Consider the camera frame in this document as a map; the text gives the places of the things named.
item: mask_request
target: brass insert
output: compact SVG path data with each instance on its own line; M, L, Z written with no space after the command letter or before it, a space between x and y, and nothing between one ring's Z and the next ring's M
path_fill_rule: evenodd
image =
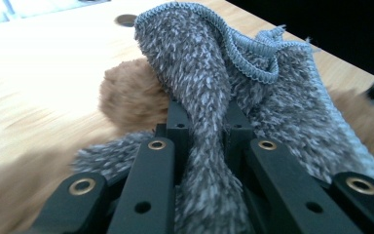
M362 178L348 177L346 183L351 189L358 193L374 195L374 185Z
M81 196L91 192L95 188L95 180L92 178L81 178L69 186L69 193L74 196Z
M274 142L269 140L260 140L259 147L266 150L275 150L278 148L278 146Z
M148 147L153 150L161 150L166 147L166 143L162 140L153 140L148 143Z

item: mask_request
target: brown fuzzy fabric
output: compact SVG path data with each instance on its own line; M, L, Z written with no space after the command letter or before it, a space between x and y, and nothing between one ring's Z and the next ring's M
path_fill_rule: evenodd
M331 91L336 106L374 155L374 107L354 92ZM53 145L0 167L0 234L27 229L60 182L71 175L78 149L104 143L128 132L152 130L167 118L168 96L145 58L105 72L101 111L115 124L108 133L86 136L73 145Z
M59 184L72 175L76 152L116 137L115 130L81 136L70 145L51 145L25 153L0 167L0 234L22 231L32 224Z
M146 58L107 70L100 92L100 109L120 135L153 130L157 123L166 122L168 95Z
M335 106L354 129L361 142L374 156L374 106L364 94L356 91L329 91Z

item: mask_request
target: wooden table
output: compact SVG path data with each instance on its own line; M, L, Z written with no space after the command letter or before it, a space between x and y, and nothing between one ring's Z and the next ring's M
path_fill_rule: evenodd
M133 28L114 23L168 0L117 0L0 24L0 164L32 148L68 144L111 126L97 110L104 70L141 52ZM197 1L248 36L274 26L222 0ZM288 33L288 40L300 40ZM326 86L365 90L374 76L315 53Z

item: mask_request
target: gray knit fabric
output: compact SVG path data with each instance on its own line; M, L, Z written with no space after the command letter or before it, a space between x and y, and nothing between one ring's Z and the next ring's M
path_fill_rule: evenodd
M374 158L333 106L310 46L282 41L282 34L278 27L247 38L212 10L191 3L165 4L136 19L142 53L192 123L194 143L177 189L177 233L249 231L241 183L222 151L232 98L258 137L285 143L310 175L328 182L345 171L374 178ZM151 135L135 133L81 151L76 171L111 177L130 165L130 144L139 145L138 137Z

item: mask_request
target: black metal bracket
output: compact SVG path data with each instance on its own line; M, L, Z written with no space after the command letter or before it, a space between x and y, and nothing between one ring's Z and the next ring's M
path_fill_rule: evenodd
M374 233L374 179L342 173L327 184L308 175L285 145L254 138L234 101L226 121L225 160L243 183L255 233ZM189 127L185 110L171 101L167 123L141 144L131 169L108 182L73 175L24 233L173 233L174 187L187 162Z

